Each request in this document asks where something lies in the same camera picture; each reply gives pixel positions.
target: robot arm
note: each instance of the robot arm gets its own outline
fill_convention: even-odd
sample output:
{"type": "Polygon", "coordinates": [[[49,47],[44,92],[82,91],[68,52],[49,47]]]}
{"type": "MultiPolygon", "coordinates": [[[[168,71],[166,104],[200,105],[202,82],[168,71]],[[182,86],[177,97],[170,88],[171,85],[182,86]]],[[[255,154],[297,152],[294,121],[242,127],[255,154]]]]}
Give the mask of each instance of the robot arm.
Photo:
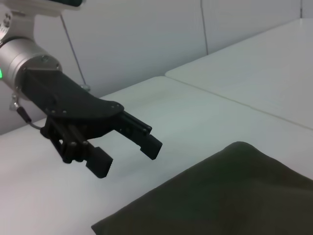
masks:
{"type": "MultiPolygon", "coordinates": [[[[82,0],[55,1],[64,1],[75,7],[82,3],[82,0]]],[[[47,115],[40,132],[51,140],[63,161],[85,160],[86,166],[99,178],[106,177],[112,158],[88,140],[113,130],[139,145],[140,150],[154,160],[162,143],[150,135],[150,126],[125,112],[121,104],[89,94],[63,74],[56,58],[34,42],[35,10],[40,14],[57,16],[63,9],[74,8],[55,1],[2,0],[11,8],[0,26],[2,80],[14,91],[18,113],[31,123],[17,100],[21,97],[34,102],[47,115]],[[19,30],[21,25],[31,31],[19,30]]]]}

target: white tabletop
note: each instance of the white tabletop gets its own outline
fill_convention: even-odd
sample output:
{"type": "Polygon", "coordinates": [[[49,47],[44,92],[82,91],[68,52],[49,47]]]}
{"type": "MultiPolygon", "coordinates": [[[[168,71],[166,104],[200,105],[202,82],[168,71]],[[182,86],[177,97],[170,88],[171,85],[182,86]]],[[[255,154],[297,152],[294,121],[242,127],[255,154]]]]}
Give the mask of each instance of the white tabletop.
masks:
{"type": "Polygon", "coordinates": [[[313,128],[313,19],[272,29],[166,76],[313,128]]]}
{"type": "Polygon", "coordinates": [[[91,141],[114,161],[105,179],[64,164],[38,131],[0,137],[0,234],[93,235],[91,225],[236,141],[313,179],[313,131],[165,77],[105,97],[153,127],[151,161],[115,132],[91,141]]]}

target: fabric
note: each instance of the fabric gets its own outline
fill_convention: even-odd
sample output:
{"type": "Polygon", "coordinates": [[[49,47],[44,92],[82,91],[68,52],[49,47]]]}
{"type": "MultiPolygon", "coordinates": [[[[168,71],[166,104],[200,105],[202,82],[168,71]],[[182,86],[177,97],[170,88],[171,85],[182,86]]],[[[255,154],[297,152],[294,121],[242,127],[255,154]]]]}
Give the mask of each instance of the fabric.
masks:
{"type": "Polygon", "coordinates": [[[313,181],[237,142],[92,228],[97,235],[312,235],[313,181]]]}

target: cable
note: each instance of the cable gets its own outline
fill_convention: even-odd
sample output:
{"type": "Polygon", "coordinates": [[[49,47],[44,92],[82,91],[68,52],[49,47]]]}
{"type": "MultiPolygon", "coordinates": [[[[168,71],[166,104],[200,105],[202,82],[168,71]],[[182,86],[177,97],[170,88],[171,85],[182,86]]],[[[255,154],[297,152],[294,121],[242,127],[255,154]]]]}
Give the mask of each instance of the cable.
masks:
{"type": "Polygon", "coordinates": [[[23,108],[22,106],[19,106],[17,109],[16,109],[16,112],[21,116],[21,118],[23,118],[23,120],[28,124],[30,125],[31,127],[37,129],[37,130],[40,130],[41,127],[35,125],[30,116],[27,114],[25,108],[23,108]]]}

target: cylindrical metal housing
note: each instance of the cylindrical metal housing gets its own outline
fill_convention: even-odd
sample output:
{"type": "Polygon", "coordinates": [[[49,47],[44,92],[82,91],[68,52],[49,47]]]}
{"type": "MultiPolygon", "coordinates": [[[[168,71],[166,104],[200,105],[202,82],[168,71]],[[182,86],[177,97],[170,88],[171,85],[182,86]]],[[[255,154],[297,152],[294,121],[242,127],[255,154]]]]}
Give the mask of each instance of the cylindrical metal housing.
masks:
{"type": "Polygon", "coordinates": [[[60,70],[60,62],[29,39],[14,39],[0,47],[2,80],[19,96],[26,69],[60,70]]]}

